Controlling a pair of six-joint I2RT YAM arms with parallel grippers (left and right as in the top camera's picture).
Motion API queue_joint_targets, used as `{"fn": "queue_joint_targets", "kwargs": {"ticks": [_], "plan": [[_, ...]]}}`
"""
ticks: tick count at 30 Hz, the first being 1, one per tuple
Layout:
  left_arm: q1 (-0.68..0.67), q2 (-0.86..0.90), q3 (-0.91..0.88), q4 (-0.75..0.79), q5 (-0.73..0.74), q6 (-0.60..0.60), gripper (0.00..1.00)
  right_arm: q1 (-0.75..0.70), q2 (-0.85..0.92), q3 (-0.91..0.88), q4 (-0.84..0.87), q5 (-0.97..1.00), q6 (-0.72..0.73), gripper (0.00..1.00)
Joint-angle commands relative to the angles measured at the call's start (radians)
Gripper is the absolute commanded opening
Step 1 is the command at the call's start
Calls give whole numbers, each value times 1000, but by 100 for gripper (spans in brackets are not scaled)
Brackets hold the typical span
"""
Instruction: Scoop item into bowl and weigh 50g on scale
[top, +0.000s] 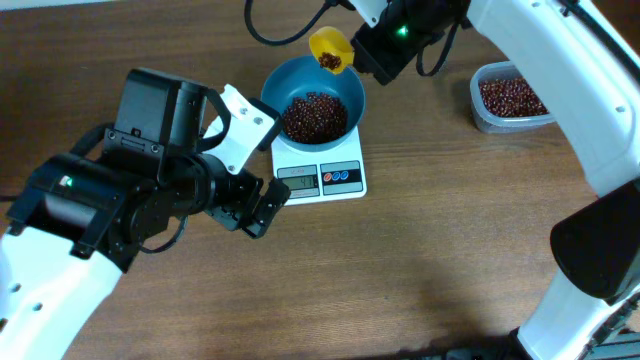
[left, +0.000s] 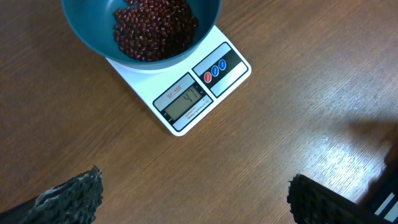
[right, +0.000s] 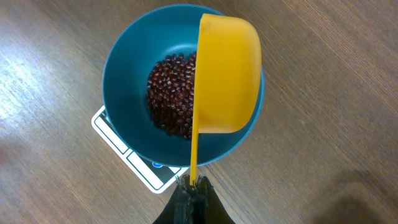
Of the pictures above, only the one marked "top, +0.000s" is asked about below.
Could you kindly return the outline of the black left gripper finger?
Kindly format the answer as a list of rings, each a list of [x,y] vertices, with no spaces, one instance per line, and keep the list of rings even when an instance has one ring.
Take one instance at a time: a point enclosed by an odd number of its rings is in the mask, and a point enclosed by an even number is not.
[[[252,239],[263,237],[279,210],[280,205],[275,200],[263,197],[241,227],[242,231]]]
[[[273,178],[262,198],[262,219],[272,220],[286,204],[290,195],[290,188],[281,179]]]

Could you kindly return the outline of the yellow plastic scoop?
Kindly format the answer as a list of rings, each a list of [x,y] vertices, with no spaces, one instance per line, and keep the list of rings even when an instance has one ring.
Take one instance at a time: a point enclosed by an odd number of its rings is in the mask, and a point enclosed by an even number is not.
[[[347,37],[335,27],[325,26],[317,30],[309,38],[309,47],[316,60],[323,52],[328,52],[341,58],[342,65],[340,68],[333,71],[322,68],[334,75],[341,74],[354,62],[355,52],[353,47]]]

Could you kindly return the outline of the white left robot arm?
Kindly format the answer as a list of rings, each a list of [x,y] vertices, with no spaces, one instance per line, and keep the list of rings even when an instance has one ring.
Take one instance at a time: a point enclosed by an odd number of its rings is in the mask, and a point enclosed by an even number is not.
[[[1,239],[1,355],[59,359],[146,241],[199,213],[262,237],[288,200],[245,169],[283,127],[234,87],[130,71],[116,120],[39,166]]]

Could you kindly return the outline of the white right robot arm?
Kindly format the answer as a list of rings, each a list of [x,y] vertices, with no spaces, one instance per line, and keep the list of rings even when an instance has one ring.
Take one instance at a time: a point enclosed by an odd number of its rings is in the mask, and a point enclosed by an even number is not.
[[[550,234],[558,270],[509,359],[582,359],[639,304],[639,58],[589,1],[358,1],[355,67],[381,84],[471,26],[527,80],[596,200]]]

